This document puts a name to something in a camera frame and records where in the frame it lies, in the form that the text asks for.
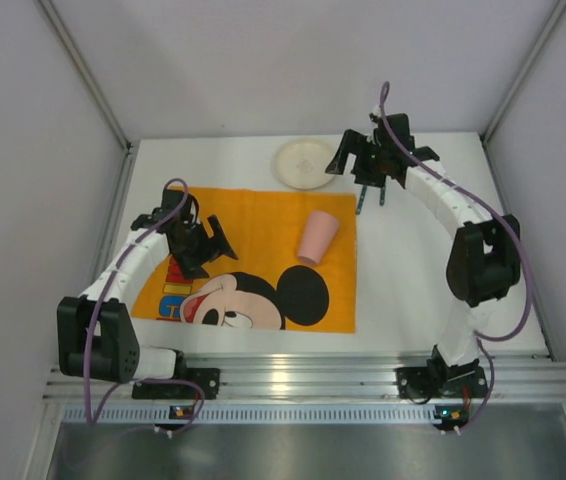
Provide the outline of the fork with green handle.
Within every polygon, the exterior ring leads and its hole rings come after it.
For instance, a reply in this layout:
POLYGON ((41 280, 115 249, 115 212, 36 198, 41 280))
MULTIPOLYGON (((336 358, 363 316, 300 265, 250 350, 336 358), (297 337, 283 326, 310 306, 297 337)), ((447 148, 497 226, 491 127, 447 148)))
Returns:
POLYGON ((361 214, 361 211, 362 211, 362 208, 363 208, 363 205, 364 205, 364 202, 365 202, 365 198, 366 198, 366 195, 367 195, 367 190, 368 190, 368 187, 363 185, 361 187, 360 192, 359 192, 358 199, 357 199, 357 205, 356 205, 356 215, 357 216, 361 214))

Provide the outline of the cream round plate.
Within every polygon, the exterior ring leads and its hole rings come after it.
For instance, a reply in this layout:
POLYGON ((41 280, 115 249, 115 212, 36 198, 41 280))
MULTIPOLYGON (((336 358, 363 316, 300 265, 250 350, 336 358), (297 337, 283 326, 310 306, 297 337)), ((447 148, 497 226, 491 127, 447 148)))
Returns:
POLYGON ((271 160, 271 171, 282 184, 295 190, 315 190, 328 185, 326 172, 336 149, 324 140, 302 137, 285 142, 271 160))

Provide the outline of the orange Mickey Mouse placemat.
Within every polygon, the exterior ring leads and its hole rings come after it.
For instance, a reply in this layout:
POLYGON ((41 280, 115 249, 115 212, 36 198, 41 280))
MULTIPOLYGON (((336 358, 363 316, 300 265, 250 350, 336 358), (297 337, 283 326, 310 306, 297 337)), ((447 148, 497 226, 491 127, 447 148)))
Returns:
POLYGON ((203 218, 215 215, 236 258, 206 265, 186 280, 166 257, 132 314, 144 320, 259 330, 352 334, 356 330, 356 217, 351 193, 260 192, 195 188, 203 218), (297 257, 310 214, 339 226, 316 266, 297 257))

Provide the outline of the pink plastic cup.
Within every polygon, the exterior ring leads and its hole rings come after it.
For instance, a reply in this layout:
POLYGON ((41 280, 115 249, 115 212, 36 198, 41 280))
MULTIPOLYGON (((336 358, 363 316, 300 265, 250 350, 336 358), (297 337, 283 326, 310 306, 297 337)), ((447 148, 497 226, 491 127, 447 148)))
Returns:
POLYGON ((340 222, 333 215, 319 210, 312 211, 297 249, 297 258, 306 264, 318 265, 332 244, 339 227, 340 222))

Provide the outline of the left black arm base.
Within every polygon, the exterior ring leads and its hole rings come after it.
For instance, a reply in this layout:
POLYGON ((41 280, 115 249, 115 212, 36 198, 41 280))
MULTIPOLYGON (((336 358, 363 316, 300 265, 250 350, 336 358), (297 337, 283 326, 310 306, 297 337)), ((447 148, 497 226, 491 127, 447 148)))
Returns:
POLYGON ((191 367, 179 350, 143 348, 133 380, 135 400, 214 400, 220 369, 191 367))

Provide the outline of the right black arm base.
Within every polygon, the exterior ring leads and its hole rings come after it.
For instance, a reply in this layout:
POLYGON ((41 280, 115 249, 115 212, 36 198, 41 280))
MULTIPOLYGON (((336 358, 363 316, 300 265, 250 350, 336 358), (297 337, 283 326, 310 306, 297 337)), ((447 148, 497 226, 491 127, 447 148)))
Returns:
POLYGON ((437 349, 424 366, 400 367, 395 370, 398 395, 416 404, 433 399, 484 398, 488 383, 479 360, 462 365, 448 365, 437 349))

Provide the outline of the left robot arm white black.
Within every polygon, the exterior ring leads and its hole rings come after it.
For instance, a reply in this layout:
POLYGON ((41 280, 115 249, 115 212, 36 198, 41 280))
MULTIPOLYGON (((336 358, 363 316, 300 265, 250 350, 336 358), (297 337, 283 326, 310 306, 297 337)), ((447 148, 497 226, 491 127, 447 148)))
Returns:
POLYGON ((198 216, 198 201, 186 189, 165 187, 161 205, 131 224, 109 266, 79 296, 57 307, 58 355, 66 376, 128 383, 175 379, 185 369, 177 350, 142 347, 131 320, 145 283, 166 259, 186 280, 208 276, 203 265, 221 256, 235 258, 218 218, 198 216))

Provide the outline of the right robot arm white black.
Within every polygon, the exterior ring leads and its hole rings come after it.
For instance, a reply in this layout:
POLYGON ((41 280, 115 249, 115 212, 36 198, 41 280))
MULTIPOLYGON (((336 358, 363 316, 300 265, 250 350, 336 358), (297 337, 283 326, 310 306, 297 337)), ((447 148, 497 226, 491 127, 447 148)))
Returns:
POLYGON ((352 129, 343 133, 326 171, 341 175, 352 159, 355 183, 382 189, 388 179, 396 181, 450 235, 446 281, 454 300, 427 370, 440 383, 468 376, 478 366, 479 331, 489 324, 498 301, 520 280, 521 264, 514 245, 520 234, 518 220, 512 215, 496 218, 462 193, 439 155, 429 146, 416 146, 406 114, 373 114, 370 119, 375 125, 372 133, 352 129))

